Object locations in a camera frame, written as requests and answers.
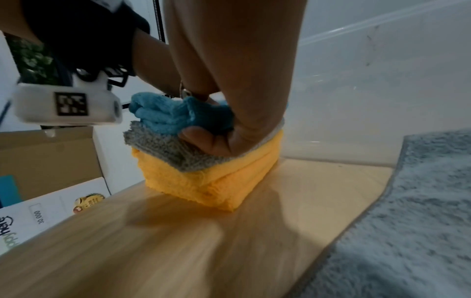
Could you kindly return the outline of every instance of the black glove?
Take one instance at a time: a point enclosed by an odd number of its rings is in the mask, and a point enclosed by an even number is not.
[[[98,74],[124,68],[134,75],[132,41],[149,23],[122,3],[112,13],[91,0],[21,0],[29,27],[71,70]]]

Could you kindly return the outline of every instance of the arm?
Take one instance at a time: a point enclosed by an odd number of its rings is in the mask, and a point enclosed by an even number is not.
[[[20,0],[0,1],[0,30],[41,43],[32,33],[22,12]],[[168,45],[137,30],[133,40],[133,67],[147,83],[172,96],[179,95],[180,75]]]
[[[185,87],[224,93],[235,114],[228,135],[191,127],[181,137],[203,151],[239,155],[282,119],[305,0],[167,0],[171,53]]]

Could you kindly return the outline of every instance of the wooden surface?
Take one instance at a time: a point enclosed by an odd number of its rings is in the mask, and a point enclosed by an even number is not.
[[[3,255],[0,296],[282,297],[391,172],[280,160],[233,214],[138,184]]]

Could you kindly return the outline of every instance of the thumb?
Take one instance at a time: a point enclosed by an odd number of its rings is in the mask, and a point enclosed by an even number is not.
[[[190,126],[182,130],[179,137],[205,153],[224,157],[239,156],[256,145],[256,142],[244,139],[237,129],[226,135],[213,135],[204,128]]]

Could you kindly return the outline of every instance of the white device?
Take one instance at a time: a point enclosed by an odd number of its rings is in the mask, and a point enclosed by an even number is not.
[[[108,91],[108,75],[86,82],[73,76],[74,87],[20,83],[12,95],[15,115],[23,122],[48,126],[119,124],[119,98]]]

